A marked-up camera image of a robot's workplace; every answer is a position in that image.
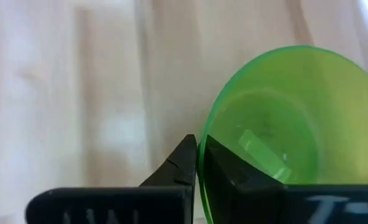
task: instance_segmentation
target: green plastic cup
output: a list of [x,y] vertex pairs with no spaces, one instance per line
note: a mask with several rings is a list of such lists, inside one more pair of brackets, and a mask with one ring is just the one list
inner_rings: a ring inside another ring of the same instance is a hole
[[199,156],[212,136],[284,184],[368,184],[368,74],[328,50],[284,47],[246,64],[220,92]]

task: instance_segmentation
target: black plastic part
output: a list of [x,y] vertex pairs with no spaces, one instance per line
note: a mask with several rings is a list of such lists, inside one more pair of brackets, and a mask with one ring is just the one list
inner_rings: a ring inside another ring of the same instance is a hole
[[368,185],[289,185],[280,223],[368,224]]
[[191,224],[197,146],[187,135],[140,187],[46,191],[26,208],[28,224]]
[[207,139],[204,168],[215,224],[277,223],[283,184],[241,160],[212,137]]
[[368,185],[283,185],[211,137],[204,162],[215,224],[368,224]]

